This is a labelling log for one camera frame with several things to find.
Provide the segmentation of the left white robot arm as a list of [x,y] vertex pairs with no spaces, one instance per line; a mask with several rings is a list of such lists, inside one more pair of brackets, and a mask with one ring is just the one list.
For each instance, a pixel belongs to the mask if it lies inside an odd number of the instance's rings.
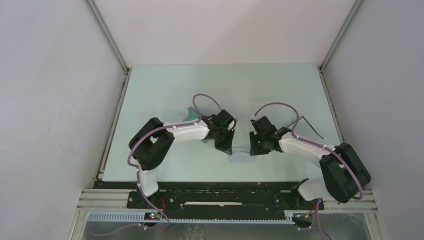
[[153,208],[158,202],[159,185],[157,168],[164,161],[171,146],[187,141],[214,142],[216,150],[232,155],[232,142],[237,119],[222,109],[218,114],[199,115],[193,120],[164,123],[151,118],[130,140],[128,165],[136,168],[138,201],[145,208]]

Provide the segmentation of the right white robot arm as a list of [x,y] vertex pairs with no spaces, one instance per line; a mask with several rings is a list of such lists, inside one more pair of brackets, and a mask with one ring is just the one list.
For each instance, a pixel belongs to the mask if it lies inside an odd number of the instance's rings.
[[358,199],[372,177],[354,148],[339,145],[313,144],[292,135],[288,127],[276,128],[266,116],[251,120],[250,155],[267,155],[272,151],[296,155],[321,170],[322,176],[304,179],[294,188],[291,204],[304,209],[312,200],[330,198],[340,203]]

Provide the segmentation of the light blue cleaning cloth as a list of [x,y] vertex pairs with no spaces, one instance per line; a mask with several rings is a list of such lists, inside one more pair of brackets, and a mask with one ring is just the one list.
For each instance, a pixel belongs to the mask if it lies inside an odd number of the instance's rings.
[[250,154],[250,147],[234,147],[232,148],[232,154],[227,156],[229,163],[238,164],[238,163],[253,163],[257,161],[255,155]]

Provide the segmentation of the grey-blue glasses case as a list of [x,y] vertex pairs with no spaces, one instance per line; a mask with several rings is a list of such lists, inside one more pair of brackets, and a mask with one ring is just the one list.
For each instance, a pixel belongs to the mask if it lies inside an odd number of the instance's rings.
[[196,123],[199,119],[199,115],[193,107],[188,108],[188,117],[183,121],[184,123],[191,123],[189,126],[184,126],[180,129],[181,133],[177,134],[179,142],[185,142],[190,140],[200,140],[204,143],[209,141],[208,133],[210,131],[208,125],[201,120]]

